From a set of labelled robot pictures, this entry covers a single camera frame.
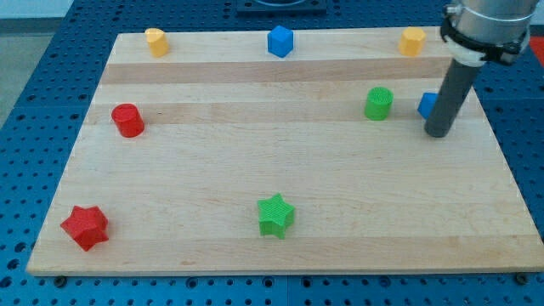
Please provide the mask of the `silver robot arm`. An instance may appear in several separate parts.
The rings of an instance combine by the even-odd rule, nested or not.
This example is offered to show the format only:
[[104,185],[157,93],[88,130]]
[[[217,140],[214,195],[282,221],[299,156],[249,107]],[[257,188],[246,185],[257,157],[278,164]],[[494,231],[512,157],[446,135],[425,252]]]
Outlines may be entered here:
[[456,62],[512,65],[529,46],[538,0],[453,0],[443,7],[440,35]]

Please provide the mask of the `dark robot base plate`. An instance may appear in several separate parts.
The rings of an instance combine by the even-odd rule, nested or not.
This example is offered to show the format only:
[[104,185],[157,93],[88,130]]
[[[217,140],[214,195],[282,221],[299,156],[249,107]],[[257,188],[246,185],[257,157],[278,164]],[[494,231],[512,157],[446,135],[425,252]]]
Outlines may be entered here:
[[237,0],[235,10],[238,15],[323,14],[327,0]]

